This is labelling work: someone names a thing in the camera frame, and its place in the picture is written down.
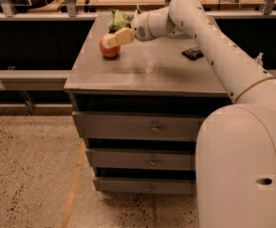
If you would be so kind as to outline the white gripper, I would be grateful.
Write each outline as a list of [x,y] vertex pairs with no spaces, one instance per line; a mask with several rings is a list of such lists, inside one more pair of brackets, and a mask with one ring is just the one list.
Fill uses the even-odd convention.
[[158,38],[183,39],[188,35],[177,28],[169,16],[169,8],[156,9],[137,15],[131,23],[131,28],[121,28],[115,33],[103,36],[102,45],[114,48],[132,43],[135,37],[141,41],[151,41]]

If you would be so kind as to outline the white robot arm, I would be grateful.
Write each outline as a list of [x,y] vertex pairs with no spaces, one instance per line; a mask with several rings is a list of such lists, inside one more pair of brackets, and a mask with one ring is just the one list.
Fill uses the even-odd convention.
[[198,132],[199,228],[276,228],[276,79],[210,21],[198,0],[142,13],[102,44],[182,34],[200,46],[231,100]]

